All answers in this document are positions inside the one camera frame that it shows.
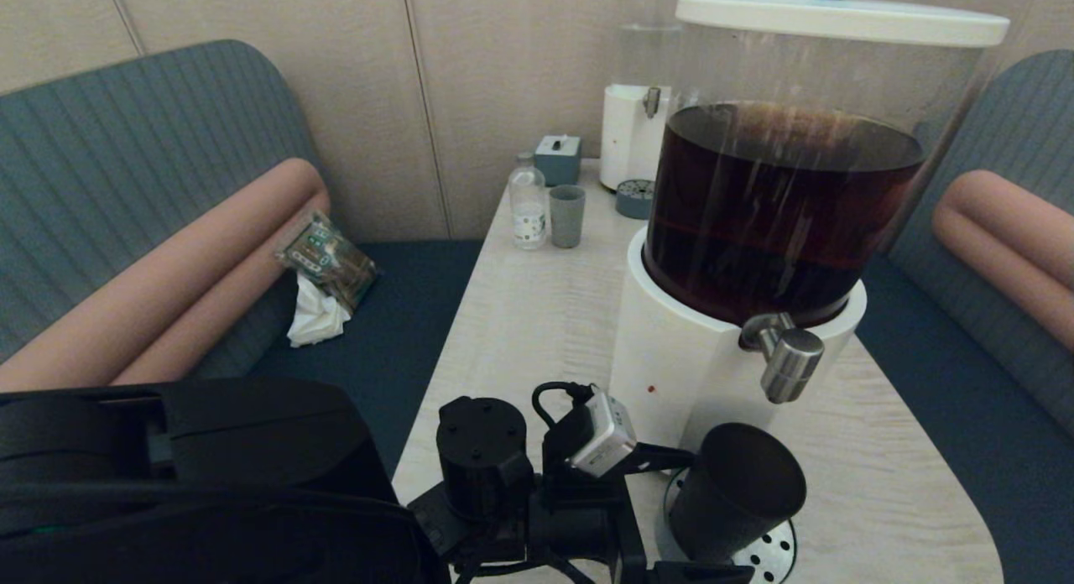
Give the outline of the black cup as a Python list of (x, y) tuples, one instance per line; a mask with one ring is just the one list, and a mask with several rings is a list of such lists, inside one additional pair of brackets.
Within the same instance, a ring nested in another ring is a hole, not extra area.
[(671, 503), (669, 529), (691, 561), (729, 560), (794, 519), (806, 496), (806, 473), (775, 436), (724, 423), (706, 434)]

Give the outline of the metal dispenser tap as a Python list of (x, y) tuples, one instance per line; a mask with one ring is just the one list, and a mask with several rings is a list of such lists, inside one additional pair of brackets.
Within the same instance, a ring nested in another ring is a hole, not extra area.
[(757, 313), (743, 324), (740, 347), (764, 356), (760, 386), (771, 404), (796, 402), (825, 353), (816, 333), (799, 328), (790, 313)]

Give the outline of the grey-blue cup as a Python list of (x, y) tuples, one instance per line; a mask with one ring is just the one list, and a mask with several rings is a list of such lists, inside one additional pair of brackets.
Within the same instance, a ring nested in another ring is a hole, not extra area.
[(554, 247), (569, 250), (581, 242), (586, 191), (576, 185), (558, 185), (549, 193), (551, 240)]

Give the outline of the large blue perforated drip tray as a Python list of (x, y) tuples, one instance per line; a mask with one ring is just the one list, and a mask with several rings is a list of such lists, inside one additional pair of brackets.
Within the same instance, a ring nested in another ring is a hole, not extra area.
[[(676, 469), (669, 474), (669, 480), (661, 493), (661, 517), (657, 519), (657, 524), (654, 527), (654, 537), (657, 549), (659, 549), (661, 560), (686, 561), (688, 557), (679, 543), (674, 541), (669, 519), (674, 500), (678, 499), (683, 484), (686, 483), (688, 470), (685, 468)], [(720, 563), (752, 568), (753, 576), (749, 580), (749, 584), (785, 584), (795, 568), (797, 556), (797, 534), (795, 534), (793, 522), (786, 520)]]

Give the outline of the large white tea dispenser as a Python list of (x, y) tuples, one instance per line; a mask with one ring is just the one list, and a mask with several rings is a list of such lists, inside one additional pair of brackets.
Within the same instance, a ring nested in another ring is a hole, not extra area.
[(764, 356), (739, 344), (751, 317), (790, 313), (825, 344), (806, 386), (832, 369), (863, 319), (863, 267), (1010, 21), (876, 0), (679, 0), (674, 16), (609, 392), (640, 441), (695, 451), (794, 403), (764, 395)]

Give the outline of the small blue drip tray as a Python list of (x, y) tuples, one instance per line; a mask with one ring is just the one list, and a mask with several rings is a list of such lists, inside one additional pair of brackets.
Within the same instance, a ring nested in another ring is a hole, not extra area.
[(655, 182), (649, 179), (630, 179), (615, 189), (615, 211), (633, 220), (648, 221), (654, 201)]

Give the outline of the clear plastic bottle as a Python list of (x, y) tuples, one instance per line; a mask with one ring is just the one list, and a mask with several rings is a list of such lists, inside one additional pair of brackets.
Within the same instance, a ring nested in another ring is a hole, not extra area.
[(508, 176), (508, 196), (513, 218), (513, 240), (520, 250), (538, 250), (547, 239), (547, 181), (534, 164), (534, 155), (516, 156)]

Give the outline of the blue napkin box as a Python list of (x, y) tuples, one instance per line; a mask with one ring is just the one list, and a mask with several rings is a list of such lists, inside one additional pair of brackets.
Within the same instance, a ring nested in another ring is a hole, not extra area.
[(576, 185), (581, 167), (582, 141), (569, 134), (546, 134), (534, 150), (534, 166), (547, 187)]

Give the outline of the small white water dispenser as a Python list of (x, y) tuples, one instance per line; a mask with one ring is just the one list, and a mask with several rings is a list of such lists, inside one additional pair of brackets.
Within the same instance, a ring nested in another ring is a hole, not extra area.
[(655, 178), (683, 31), (678, 0), (615, 0), (613, 71), (603, 92), (601, 182)]

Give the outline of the teal right bench sofa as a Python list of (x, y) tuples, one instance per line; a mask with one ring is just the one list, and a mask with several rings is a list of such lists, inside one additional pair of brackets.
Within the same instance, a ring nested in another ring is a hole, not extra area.
[(978, 508), (1005, 584), (1074, 584), (1074, 351), (937, 240), (933, 211), (974, 170), (1074, 216), (1074, 50), (1029, 56), (979, 96), (863, 271), (858, 328)]

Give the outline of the teal bench sofa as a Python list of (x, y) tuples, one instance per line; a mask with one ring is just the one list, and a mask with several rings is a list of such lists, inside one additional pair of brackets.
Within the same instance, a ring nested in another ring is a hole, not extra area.
[(974, 170), (1074, 216), (1074, 50), (1029, 56), (979, 96), (863, 271), (858, 328), (978, 508), (1005, 584), (1074, 584), (1074, 351), (937, 240), (933, 211)]
[[(0, 363), (195, 218), (286, 159), (326, 182), (295, 96), (236, 40), (0, 96)], [(362, 244), (379, 277), (336, 338), (292, 348), (279, 281), (182, 380), (289, 375), (342, 388), (394, 469), (481, 240)]]

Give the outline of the white crumpled tissue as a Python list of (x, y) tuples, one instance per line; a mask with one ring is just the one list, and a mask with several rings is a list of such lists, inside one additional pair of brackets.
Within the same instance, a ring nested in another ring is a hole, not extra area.
[(296, 282), (295, 312), (287, 331), (290, 346), (314, 346), (342, 335), (352, 319), (349, 309), (302, 274), (296, 274)]

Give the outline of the green snack packet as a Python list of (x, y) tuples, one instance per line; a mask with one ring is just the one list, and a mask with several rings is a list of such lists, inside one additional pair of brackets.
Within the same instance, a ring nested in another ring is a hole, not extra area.
[(376, 283), (379, 269), (352, 240), (342, 235), (342, 229), (325, 211), (308, 209), (284, 229), (274, 256), (284, 267), (302, 277), (330, 297), (335, 298), (346, 313), (357, 306)]

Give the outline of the pink bolster cushion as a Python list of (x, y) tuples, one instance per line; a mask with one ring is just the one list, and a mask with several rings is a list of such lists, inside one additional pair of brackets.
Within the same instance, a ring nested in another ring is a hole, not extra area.
[(1074, 353), (1074, 290), (943, 206), (937, 206), (933, 228), (945, 248)]
[(959, 175), (940, 206), (964, 216), (1016, 256), (1074, 290), (1074, 216), (983, 169)]
[[(268, 193), (300, 193), (314, 185), (326, 189), (310, 162), (286, 159), (230, 198), (264, 203)], [(226, 231), (224, 217), (212, 214), (214, 208), (0, 363), (0, 392), (112, 386), (216, 274), (237, 263), (241, 248), (253, 246), (240, 239), (238, 232)]]
[(208, 289), (118, 374), (112, 386), (176, 381), (195, 370), (212, 347), (284, 273), (273, 251), (285, 229), (300, 213), (331, 203), (323, 185), (288, 195), (272, 192), (264, 199), (264, 203), (256, 203), (253, 198), (229, 198), (212, 209), (215, 216), (224, 217), (226, 231), (238, 232), (240, 239), (253, 246), (241, 248), (237, 263), (216, 274)]

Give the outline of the teal left bench sofa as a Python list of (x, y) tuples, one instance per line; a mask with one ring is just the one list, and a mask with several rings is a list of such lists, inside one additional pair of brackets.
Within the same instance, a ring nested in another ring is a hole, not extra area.
[[(286, 159), (326, 182), (295, 96), (236, 40), (0, 96), (0, 363), (195, 218)], [(182, 380), (289, 375), (342, 388), (394, 469), (481, 240), (362, 244), (379, 277), (336, 338), (292, 348), (279, 281)]]

